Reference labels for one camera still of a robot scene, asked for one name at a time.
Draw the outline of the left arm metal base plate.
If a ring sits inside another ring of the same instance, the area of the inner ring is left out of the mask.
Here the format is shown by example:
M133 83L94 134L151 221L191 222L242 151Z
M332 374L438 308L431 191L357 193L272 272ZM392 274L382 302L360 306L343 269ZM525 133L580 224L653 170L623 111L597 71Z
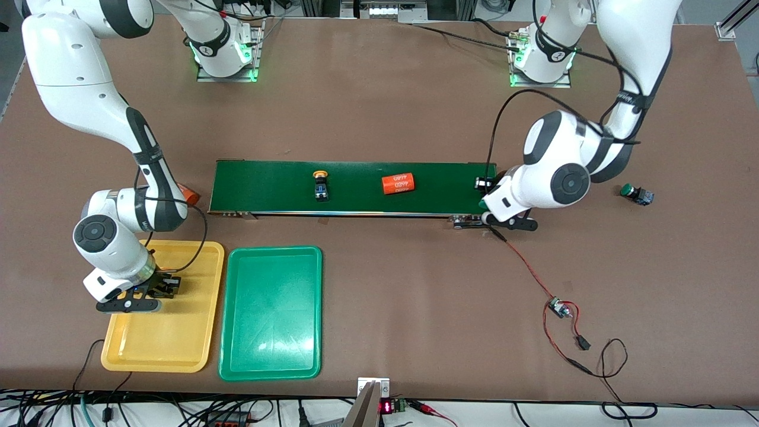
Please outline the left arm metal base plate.
M534 32L529 27L519 28L506 38L507 46L516 49L509 52L509 79L511 87L571 87L569 69L572 55L562 51L554 53L552 60L540 47L534 46Z

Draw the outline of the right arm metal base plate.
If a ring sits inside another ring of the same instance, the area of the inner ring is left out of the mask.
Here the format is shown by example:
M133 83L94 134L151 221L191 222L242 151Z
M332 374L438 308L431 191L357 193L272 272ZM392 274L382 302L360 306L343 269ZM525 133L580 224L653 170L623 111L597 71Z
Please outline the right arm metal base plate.
M216 50L215 56L204 56L210 52L207 46L201 50L190 45L193 59L197 63L197 82L256 82L259 75L261 56L263 52L266 22L261 21L252 26L240 23L230 18L228 36Z

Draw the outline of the red alligator clip lead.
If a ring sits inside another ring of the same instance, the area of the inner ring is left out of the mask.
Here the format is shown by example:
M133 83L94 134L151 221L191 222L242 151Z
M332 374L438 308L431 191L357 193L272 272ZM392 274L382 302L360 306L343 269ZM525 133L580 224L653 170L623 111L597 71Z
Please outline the red alligator clip lead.
M423 415L433 416L434 418L440 418L447 422L450 422L450 424L452 424L453 427L459 427L458 424L455 421L453 421L451 418L448 418L447 416L442 415L439 411L435 410L434 408L432 408L431 406L425 403L421 403L420 401L413 400L413 399L407 399L406 403L410 408L422 413Z

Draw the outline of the yellow plastic tray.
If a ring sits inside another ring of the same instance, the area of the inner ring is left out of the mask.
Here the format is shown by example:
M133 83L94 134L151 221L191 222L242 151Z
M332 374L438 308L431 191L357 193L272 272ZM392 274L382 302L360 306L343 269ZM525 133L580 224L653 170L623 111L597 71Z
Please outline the yellow plastic tray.
M102 366L109 371L195 373L211 348L225 249L203 244L190 267L179 273L178 295L157 313L113 314L103 343Z

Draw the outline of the small metal bracket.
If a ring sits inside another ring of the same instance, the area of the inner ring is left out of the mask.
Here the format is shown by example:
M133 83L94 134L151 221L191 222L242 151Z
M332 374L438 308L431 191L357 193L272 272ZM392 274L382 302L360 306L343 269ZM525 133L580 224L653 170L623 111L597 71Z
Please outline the small metal bracket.
M357 380L357 394L360 394L364 387L372 383L379 384L379 390L382 398L390 397L390 379L387 377L359 377Z

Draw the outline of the aluminium frame profile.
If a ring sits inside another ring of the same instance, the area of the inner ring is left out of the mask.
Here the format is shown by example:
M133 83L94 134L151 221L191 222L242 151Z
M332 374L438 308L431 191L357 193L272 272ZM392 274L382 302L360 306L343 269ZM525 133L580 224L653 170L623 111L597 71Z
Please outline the aluminium frame profile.
M759 10L759 0L742 0L721 21L714 24L717 39L720 42L734 42L735 30Z

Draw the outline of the green plastic tray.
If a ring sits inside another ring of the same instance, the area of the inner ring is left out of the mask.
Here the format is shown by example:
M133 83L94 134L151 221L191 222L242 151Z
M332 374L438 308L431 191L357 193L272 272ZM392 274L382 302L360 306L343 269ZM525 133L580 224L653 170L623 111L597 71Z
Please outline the green plastic tray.
M220 379L310 380L319 375L322 296L320 248L233 250L225 282Z

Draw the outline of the green conveyor belt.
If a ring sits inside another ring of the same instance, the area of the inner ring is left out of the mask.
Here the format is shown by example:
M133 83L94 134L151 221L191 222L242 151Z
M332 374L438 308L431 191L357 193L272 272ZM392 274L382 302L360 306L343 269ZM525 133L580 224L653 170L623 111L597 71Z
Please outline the green conveyor belt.
M330 200L317 202L314 172L324 170ZM381 178L412 173L415 189L384 195ZM480 216L477 177L496 163L219 160L209 213L220 216L444 218Z

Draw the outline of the orange black power strip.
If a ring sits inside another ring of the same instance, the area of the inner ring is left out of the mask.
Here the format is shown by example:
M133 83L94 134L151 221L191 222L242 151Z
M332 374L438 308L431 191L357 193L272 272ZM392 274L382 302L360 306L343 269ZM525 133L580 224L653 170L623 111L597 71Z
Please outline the orange black power strip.
M257 422L249 412L211 411L206 415L205 427L249 427Z

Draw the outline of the white background device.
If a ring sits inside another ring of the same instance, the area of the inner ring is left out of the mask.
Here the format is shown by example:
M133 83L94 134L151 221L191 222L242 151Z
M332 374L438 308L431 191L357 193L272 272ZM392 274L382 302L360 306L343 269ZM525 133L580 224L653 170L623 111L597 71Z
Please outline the white background device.
M426 0L341 0L341 17L413 23L428 19Z

